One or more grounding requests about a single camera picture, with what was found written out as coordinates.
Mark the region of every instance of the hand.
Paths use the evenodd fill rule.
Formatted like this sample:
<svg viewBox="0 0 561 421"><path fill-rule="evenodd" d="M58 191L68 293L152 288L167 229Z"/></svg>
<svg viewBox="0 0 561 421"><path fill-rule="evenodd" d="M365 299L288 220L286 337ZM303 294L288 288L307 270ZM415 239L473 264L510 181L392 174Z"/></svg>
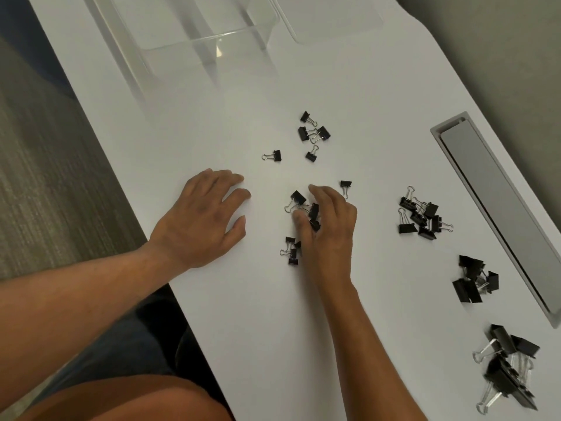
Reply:
<svg viewBox="0 0 561 421"><path fill-rule="evenodd" d="M336 190L310 185L310 192L319 204L321 229L315 233L303 210L295 210L293 218L302 241L302 260L308 277L320 293L337 291L351 283L352 234L356 223L356 207Z"/></svg>
<svg viewBox="0 0 561 421"><path fill-rule="evenodd" d="M230 170L207 169L191 178L177 202L158 221L146 246L169 260L177 275L226 254L246 234L244 215L228 233L226 227L251 194L247 189L235 189L222 199L242 181L243 176Z"/></svg>

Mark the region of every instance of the left hand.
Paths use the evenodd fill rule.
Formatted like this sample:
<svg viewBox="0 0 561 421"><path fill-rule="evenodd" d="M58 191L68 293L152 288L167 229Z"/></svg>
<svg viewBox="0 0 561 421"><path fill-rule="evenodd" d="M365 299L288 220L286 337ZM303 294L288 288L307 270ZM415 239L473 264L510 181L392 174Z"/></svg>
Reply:
<svg viewBox="0 0 561 421"><path fill-rule="evenodd" d="M169 259L178 275L226 254L246 234L244 215L228 233L226 227L251 194L247 189L235 189L222 199L242 181L243 176L230 170L207 169L191 178L177 202L158 221L146 246Z"/></svg>

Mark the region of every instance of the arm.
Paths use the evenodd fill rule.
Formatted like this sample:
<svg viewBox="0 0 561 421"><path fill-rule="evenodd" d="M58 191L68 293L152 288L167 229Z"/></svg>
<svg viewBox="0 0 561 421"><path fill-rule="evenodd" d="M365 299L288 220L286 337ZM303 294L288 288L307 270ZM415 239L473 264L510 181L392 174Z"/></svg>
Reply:
<svg viewBox="0 0 561 421"><path fill-rule="evenodd" d="M356 208L330 187L310 185L320 205L314 233L305 212L294 212L302 259L316 284L333 337L347 418L350 421L425 421L376 335L351 282Z"/></svg>
<svg viewBox="0 0 561 421"><path fill-rule="evenodd" d="M0 411L79 353L116 319L190 268L226 254L245 236L248 198L228 170L205 170L131 253L47 270L0 284Z"/></svg>

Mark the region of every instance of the white desk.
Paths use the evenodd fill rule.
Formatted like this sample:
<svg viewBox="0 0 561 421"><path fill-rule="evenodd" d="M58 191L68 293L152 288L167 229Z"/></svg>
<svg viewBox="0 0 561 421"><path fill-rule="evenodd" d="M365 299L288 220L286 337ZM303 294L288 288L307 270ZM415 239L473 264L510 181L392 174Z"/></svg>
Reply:
<svg viewBox="0 0 561 421"><path fill-rule="evenodd" d="M185 180L201 169L245 175L247 237L205 269L172 282L240 420L344 419L329 331L301 269L278 251L293 233L283 211L308 183L353 181L359 209L353 280L392 361L431 420L471 420L485 382L471 352L489 322L542 346L533 413L513 398L489 419L558 418L561 336L468 195L430 128L468 111L550 239L559 234L431 35L395 0L375 0L384 26L312 46L281 22L270 60L187 77L148 121L83 0L31 0L132 208L149 235ZM333 137L318 160L298 138L304 110ZM281 149L280 164L263 153ZM430 242L396 232L408 185L440 205L454 233ZM462 306L451 281L458 254L483 259L501 289Z"/></svg>

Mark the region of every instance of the forearm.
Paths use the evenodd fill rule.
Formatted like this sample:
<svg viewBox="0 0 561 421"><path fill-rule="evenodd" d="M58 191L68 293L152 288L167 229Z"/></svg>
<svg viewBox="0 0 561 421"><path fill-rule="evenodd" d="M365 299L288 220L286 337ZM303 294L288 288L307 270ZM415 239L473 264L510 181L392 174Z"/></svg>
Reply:
<svg viewBox="0 0 561 421"><path fill-rule="evenodd" d="M378 339L350 281L321 292L349 421L426 420Z"/></svg>
<svg viewBox="0 0 561 421"><path fill-rule="evenodd" d="M0 284L0 410L176 274L143 247Z"/></svg>

